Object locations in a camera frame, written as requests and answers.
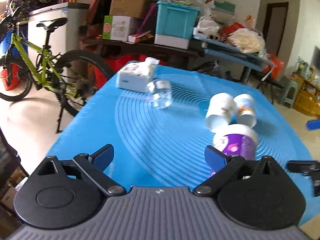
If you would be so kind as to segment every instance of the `paper cup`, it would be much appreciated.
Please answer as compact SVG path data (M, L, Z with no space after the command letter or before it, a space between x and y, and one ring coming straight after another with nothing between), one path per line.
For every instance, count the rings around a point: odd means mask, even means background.
M231 118L236 111L233 97L227 93L214 95L210 99L209 109L205 116L205 122L209 130L217 133L222 127L231 123Z
M225 155L239 155L246 160L254 160L258 135L246 125L232 124L216 133L212 144Z
M257 124L254 110L254 99L248 94L242 94L234 99L237 107L237 123L253 128Z

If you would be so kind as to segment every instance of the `bicycle kickstand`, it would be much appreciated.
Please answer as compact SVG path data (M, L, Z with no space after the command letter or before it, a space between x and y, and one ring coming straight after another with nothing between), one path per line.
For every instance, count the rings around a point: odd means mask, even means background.
M61 133L62 132L62 130L60 130L60 124L61 124L61 120L62 120L64 107L63 107L63 104L61 104L60 106L61 107L60 107L59 119L57 120L58 127L57 127L57 130L56 130L56 133Z

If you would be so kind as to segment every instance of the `plastic stool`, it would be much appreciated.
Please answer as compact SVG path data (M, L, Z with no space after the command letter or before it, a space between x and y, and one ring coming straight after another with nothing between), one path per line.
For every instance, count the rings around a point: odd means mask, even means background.
M284 103L288 103L290 105L290 108L292 108L299 92L298 91L299 84L286 77L283 77L280 82L284 86L284 89L283 89L283 94L280 97L279 104L283 106ZM293 97L289 98L288 95L292 89L294 89Z

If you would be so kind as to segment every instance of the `refrigerator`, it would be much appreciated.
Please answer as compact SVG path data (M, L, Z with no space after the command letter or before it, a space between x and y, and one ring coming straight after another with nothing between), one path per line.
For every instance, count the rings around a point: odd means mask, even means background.
M29 13L28 41L42 47L45 43L46 31L43 27L36 27L40 21L49 21L65 17L67 24L51 33L49 45L53 55L61 54L73 49L80 49L79 27L86 22L86 13L89 4L85 3L60 3L41 8ZM28 48L29 57L34 65L38 53Z

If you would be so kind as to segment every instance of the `door frame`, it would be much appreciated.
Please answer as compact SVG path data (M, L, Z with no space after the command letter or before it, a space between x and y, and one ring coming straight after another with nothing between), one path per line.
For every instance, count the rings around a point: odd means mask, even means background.
M281 47L281 44L282 44L282 39L283 39L283 35L284 35L285 25L286 25L286 23L287 23L289 2L268 3L267 12L266 12L266 18L265 18L265 21L264 21L262 33L263 33L263 38L264 38L264 40L266 41L266 40L267 40L267 37L268 37L269 28L270 28L270 22L271 22L271 16L272 16L272 9L273 9L273 8L276 8L276 7L284 7L284 8L286 8L286 10L285 10L284 25L283 25L282 33L281 33L281 36L280 36L279 47L278 47L278 49L277 49L277 54L276 54L276 55L278 56L279 51L280 51L280 47Z

